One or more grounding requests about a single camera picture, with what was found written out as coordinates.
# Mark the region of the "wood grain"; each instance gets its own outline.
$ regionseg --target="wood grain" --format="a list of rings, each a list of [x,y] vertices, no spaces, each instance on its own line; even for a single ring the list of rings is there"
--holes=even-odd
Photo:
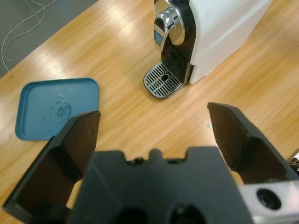
[[[165,100],[143,86],[160,61],[152,24],[150,0],[98,1],[0,80],[1,204],[45,145],[14,134],[20,92],[33,81],[94,78],[102,114],[96,150],[121,149],[128,159],[153,148],[183,157],[190,146],[216,145],[211,101],[239,107],[284,158],[299,148],[299,1],[274,1],[240,50]],[[0,223],[17,221],[1,212]]]

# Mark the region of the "wooden table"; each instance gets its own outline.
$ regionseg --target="wooden table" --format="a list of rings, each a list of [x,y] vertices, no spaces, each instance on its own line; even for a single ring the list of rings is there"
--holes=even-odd
[[[94,78],[102,114],[96,150],[120,149],[127,159],[147,158],[153,148],[184,157],[190,146],[215,145],[210,101],[239,107],[284,158],[299,148],[299,1],[274,1],[240,50],[165,100],[143,86],[159,61],[152,2],[101,0],[6,74],[0,80],[0,204],[46,143],[14,134],[21,89],[33,81]],[[0,223],[17,221],[1,212]]]

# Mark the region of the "wire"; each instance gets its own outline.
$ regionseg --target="wire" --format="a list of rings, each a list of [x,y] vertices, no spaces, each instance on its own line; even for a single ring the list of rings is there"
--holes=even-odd
[[[24,35],[24,34],[27,34],[27,33],[31,32],[32,30],[34,30],[35,28],[37,28],[37,27],[42,23],[42,21],[44,20],[44,18],[45,18],[45,16],[46,16],[46,8],[49,7],[50,5],[52,5],[53,3],[55,3],[56,0],[53,0],[50,4],[48,4],[48,5],[46,5],[46,6],[42,5],[41,3],[36,2],[36,1],[34,1],[34,0],[31,0],[31,2],[32,2],[32,3],[35,3],[35,4],[37,4],[37,5],[40,5],[42,8],[41,8],[40,10],[38,10],[36,13],[34,13],[32,16],[30,16],[30,17],[24,19],[22,22],[20,22],[18,25],[16,25],[16,26],[15,26],[15,27],[14,27],[8,34],[7,34],[7,36],[5,37],[5,39],[4,39],[3,43],[2,43],[2,47],[1,47],[1,58],[2,58],[2,62],[3,62],[3,64],[4,64],[4,66],[5,66],[5,68],[7,69],[7,71],[9,71],[9,69],[8,69],[8,67],[7,67],[6,64],[5,64],[5,61],[4,61],[3,56],[4,56],[5,59],[8,60],[8,61],[21,61],[20,59],[10,59],[10,58],[7,58],[7,56],[6,56],[6,50],[7,50],[8,46],[9,46],[15,39],[17,39],[18,37],[20,37],[20,36],[22,36],[22,35]],[[15,29],[17,29],[21,24],[23,24],[23,23],[26,22],[27,20],[30,20],[32,17],[36,16],[36,15],[39,14],[41,11],[44,11],[44,14],[43,14],[42,19],[38,22],[38,24],[36,24],[36,25],[35,25],[33,28],[31,28],[30,30],[28,30],[28,31],[26,31],[26,32],[23,32],[23,33],[21,33],[21,34],[15,36],[13,39],[11,39],[11,41],[7,44],[7,46],[6,46],[5,49],[4,49],[4,45],[5,45],[5,42],[6,42],[6,39],[8,38],[8,36],[9,36]]]
[[[34,13],[34,10],[31,8],[30,4],[28,4],[28,1],[27,1],[27,0],[25,0],[25,1],[26,1],[27,6],[31,9],[32,13]],[[43,26],[43,23],[41,23],[41,26],[42,26],[43,29],[46,31],[48,37],[51,37],[50,34],[48,33],[47,29]]]

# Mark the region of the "gray floor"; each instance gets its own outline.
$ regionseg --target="gray floor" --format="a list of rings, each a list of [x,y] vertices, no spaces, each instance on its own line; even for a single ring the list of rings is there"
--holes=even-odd
[[[35,1],[44,6],[52,2],[52,0]],[[96,0],[56,0],[54,4],[46,8],[46,16],[36,29],[20,36],[9,45],[7,57],[11,59],[25,58],[35,48],[95,2]],[[0,0],[0,50],[9,31],[41,8],[41,6],[32,3],[31,0]],[[34,27],[42,19],[43,14],[44,11],[41,11],[37,16],[20,25],[9,35],[4,47],[16,35]],[[4,60],[9,70],[18,63],[18,61]],[[3,77],[6,73],[7,70],[0,55],[0,77]]]

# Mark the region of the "metal drip tray grate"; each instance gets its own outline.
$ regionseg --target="metal drip tray grate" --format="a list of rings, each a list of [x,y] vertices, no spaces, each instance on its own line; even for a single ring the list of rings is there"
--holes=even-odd
[[[168,97],[183,86],[183,83],[163,62],[159,62],[149,70],[145,74],[143,82],[145,88],[157,98]]]

